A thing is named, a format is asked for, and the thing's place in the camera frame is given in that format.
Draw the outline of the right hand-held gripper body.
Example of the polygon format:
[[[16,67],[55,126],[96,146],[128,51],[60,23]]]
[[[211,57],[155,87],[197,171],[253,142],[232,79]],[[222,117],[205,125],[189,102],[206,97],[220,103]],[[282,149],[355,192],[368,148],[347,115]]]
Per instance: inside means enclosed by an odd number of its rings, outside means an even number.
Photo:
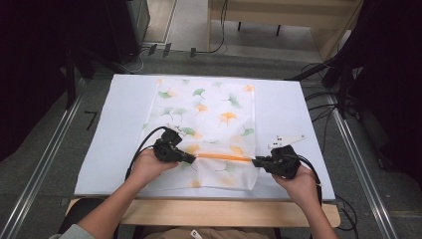
[[[265,171],[283,179],[293,179],[301,163],[292,144],[305,138],[304,135],[277,135],[276,139],[268,144],[271,156],[264,166]]]

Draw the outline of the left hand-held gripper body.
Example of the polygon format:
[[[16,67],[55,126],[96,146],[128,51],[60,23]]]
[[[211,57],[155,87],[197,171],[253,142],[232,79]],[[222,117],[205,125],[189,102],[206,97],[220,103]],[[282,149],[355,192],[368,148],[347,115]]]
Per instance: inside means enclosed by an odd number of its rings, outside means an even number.
[[[159,161],[184,161],[186,154],[177,148],[177,144],[182,141],[181,136],[173,129],[167,127],[155,144],[153,151]]]

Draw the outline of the white leaf-print pillowcase with orange zipper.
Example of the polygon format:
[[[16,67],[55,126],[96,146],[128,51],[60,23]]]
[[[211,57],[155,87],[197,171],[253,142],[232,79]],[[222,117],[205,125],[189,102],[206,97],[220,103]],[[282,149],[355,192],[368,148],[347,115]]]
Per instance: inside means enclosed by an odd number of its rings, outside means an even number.
[[[259,169],[251,161],[256,152],[252,85],[161,78],[141,136],[168,126],[180,131],[178,148],[196,159],[163,172],[146,187],[148,191],[254,187]]]

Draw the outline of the person's left hand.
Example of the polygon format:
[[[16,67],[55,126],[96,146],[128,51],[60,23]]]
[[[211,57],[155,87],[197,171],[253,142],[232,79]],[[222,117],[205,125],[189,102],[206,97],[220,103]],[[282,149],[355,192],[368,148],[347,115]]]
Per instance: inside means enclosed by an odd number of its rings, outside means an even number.
[[[159,161],[152,149],[146,149],[136,158],[128,181],[138,188],[143,188],[163,171],[175,168],[177,165],[177,162]]]

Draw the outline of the person's right hand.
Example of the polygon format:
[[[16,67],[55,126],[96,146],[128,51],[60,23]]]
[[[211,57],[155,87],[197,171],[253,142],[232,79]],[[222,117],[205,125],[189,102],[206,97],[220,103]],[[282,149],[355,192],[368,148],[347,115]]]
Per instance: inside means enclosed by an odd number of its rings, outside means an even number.
[[[273,178],[301,209],[319,206],[316,180],[308,168],[301,165],[293,179],[283,179],[278,175],[273,175]]]

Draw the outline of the white table sheet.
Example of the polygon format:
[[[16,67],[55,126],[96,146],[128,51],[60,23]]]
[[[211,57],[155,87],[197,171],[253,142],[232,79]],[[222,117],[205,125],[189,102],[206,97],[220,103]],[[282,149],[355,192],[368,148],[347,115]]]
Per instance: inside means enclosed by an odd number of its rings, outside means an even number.
[[[78,196],[110,195],[125,180],[125,175],[139,148],[155,143],[165,127],[158,127],[146,138],[141,136],[149,108],[161,78],[214,80],[223,83],[252,85],[255,88],[256,156],[271,153],[268,144],[276,136],[304,135],[292,147],[315,168],[325,201],[334,199],[334,192],[322,158],[317,137],[302,88],[297,82],[212,78],[171,75],[116,75],[112,78],[94,139],[79,173],[75,193]],[[250,190],[200,187],[148,191],[140,196],[151,198],[218,198],[218,199],[288,199],[285,189],[262,167]]]

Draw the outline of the wooden table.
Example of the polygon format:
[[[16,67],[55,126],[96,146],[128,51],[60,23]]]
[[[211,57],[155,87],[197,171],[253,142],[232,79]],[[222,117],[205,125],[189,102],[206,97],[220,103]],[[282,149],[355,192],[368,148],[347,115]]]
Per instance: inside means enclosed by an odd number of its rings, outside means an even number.
[[[294,202],[139,198],[120,220],[127,225],[308,227]]]

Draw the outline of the black curtain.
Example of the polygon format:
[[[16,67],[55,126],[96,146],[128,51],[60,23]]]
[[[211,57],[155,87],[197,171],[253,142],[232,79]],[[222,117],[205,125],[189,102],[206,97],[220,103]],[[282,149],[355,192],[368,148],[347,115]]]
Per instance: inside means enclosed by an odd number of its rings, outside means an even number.
[[[322,83],[345,68],[348,94],[369,111],[368,130],[385,135],[381,156],[422,189],[422,0],[363,0],[355,28]]]

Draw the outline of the light wooden bench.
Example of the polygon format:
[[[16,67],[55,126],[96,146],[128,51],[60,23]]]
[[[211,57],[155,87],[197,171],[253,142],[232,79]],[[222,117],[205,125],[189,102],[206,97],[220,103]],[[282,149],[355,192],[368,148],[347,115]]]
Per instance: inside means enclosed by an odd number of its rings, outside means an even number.
[[[352,30],[364,0],[228,0],[226,20],[308,27],[323,60]]]

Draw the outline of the aluminium floor rail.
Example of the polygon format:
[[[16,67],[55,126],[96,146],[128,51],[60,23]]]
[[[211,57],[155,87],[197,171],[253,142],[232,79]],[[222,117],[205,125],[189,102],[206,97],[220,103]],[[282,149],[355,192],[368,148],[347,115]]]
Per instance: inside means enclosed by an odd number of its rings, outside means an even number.
[[[342,118],[338,110],[335,110],[333,115],[382,238],[398,239],[386,207],[364,163],[346,120]]]
[[[44,179],[55,159],[56,153],[60,148],[62,141],[72,123],[77,110],[79,109],[81,98],[86,90],[87,81],[80,78],[77,83],[77,95],[75,101],[63,113],[59,124],[57,125],[49,143],[47,144],[37,166],[35,167],[30,179],[28,180],[23,192],[13,207],[13,210],[0,233],[0,239],[15,239],[40,188]]]

